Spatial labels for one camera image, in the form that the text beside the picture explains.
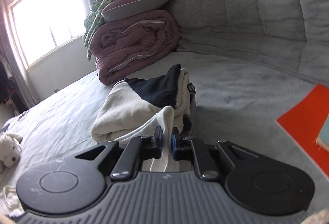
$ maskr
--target silver bolt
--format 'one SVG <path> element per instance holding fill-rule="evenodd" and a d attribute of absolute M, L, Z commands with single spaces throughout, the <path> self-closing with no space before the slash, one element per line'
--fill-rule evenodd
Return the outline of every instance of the silver bolt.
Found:
<path fill-rule="evenodd" d="M 202 173 L 202 177 L 208 180 L 213 180 L 218 177 L 218 173 L 213 170 L 207 170 Z"/>
<path fill-rule="evenodd" d="M 123 171 L 123 172 L 120 172 L 120 173 L 113 173 L 112 176 L 117 178 L 117 179 L 123 179 L 125 178 L 127 175 L 129 175 L 129 172 L 128 171 Z"/>

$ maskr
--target green patterned cloth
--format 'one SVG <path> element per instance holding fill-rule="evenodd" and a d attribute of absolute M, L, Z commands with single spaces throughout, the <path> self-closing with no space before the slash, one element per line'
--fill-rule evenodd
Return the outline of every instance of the green patterned cloth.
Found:
<path fill-rule="evenodd" d="M 102 16 L 102 10 L 114 0 L 96 0 L 92 4 L 92 10 L 88 14 L 87 18 L 83 22 L 86 28 L 85 33 L 83 34 L 82 41 L 87 48 L 88 60 L 92 56 L 92 53 L 89 50 L 90 42 L 96 30 L 104 24 L 104 19 Z"/>

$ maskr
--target orange red board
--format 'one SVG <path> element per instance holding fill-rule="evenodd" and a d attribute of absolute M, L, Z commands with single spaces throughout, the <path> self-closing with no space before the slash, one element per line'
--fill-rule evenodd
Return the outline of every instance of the orange red board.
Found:
<path fill-rule="evenodd" d="M 316 144 L 329 114 L 329 89 L 317 85 L 300 103 L 277 119 L 277 123 L 304 149 L 329 177 L 329 152 Z"/>

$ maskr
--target folded pink comforter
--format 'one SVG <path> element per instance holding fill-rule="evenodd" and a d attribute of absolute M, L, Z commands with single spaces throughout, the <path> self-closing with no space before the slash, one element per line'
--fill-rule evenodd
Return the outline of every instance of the folded pink comforter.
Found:
<path fill-rule="evenodd" d="M 109 85 L 160 60 L 177 47 L 179 39 L 175 19 L 163 10 L 102 25 L 90 44 L 99 80 Z"/>

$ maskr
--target bright window pane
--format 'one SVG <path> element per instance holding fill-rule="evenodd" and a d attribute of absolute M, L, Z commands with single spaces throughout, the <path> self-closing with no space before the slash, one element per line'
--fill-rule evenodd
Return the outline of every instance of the bright window pane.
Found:
<path fill-rule="evenodd" d="M 28 64 L 85 30 L 82 0 L 21 0 L 13 13 Z"/>

